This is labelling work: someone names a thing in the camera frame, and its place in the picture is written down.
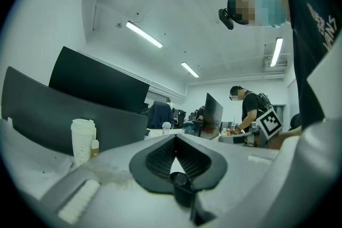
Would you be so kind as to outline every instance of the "backpack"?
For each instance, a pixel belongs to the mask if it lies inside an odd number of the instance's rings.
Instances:
[[[271,102],[270,102],[270,100],[268,99],[268,96],[266,94],[264,94],[264,93],[256,94],[256,93],[254,93],[252,91],[250,91],[250,93],[248,93],[248,94],[252,94],[252,93],[257,95],[260,98],[260,100],[261,100],[261,103],[263,105],[263,109],[259,109],[260,111],[266,112],[270,107],[273,107]]]

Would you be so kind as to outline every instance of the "fluorescent light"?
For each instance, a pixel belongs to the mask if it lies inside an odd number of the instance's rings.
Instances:
[[[271,67],[274,67],[278,61],[280,50],[282,49],[283,40],[281,37],[276,39],[276,48],[274,49],[274,54],[271,62]]]
[[[182,66],[183,66],[184,68],[186,68],[194,77],[196,77],[196,78],[199,77],[198,74],[197,74],[196,72],[194,72],[194,71],[192,70],[192,68],[188,66],[187,63],[183,62],[183,63],[182,63]]]
[[[158,48],[162,47],[162,44],[159,43],[156,39],[154,39],[152,36],[148,35],[146,32],[144,32],[142,29],[138,28],[135,24],[133,24],[131,21],[128,21],[126,23],[126,27],[131,29],[132,31],[136,32],[137,34],[140,34],[143,38],[150,41],[153,45],[156,45]]]

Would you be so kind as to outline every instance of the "office chair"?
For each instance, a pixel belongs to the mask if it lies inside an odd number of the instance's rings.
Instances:
[[[185,116],[186,116],[185,111],[182,111],[182,110],[178,111],[178,128],[183,128]]]
[[[290,122],[290,127],[291,128],[289,129],[289,131],[293,130],[293,129],[299,127],[299,126],[301,126],[301,118],[300,118],[300,114],[298,113],[298,114],[296,114],[295,116],[292,117],[291,122]]]
[[[172,128],[174,126],[174,114],[167,103],[154,101],[145,115],[148,118],[147,127],[150,129],[162,129],[164,122],[169,122]]]

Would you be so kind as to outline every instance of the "paper cup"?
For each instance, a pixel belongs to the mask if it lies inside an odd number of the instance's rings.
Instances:
[[[96,128],[93,121],[76,119],[71,125],[73,152],[76,166],[90,159],[91,142],[94,140]]]

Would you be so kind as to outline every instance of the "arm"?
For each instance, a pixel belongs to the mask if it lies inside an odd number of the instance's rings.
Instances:
[[[283,132],[278,135],[273,136],[268,140],[267,148],[270,149],[280,149],[282,147],[283,142],[285,139],[293,136],[300,136],[301,135],[301,126],[297,127],[288,132]]]
[[[252,111],[249,111],[247,113],[247,117],[242,121],[241,124],[238,125],[239,129],[235,129],[237,132],[240,132],[241,130],[247,128],[250,126],[251,122],[254,122],[255,119],[257,118],[257,110],[254,109]]]

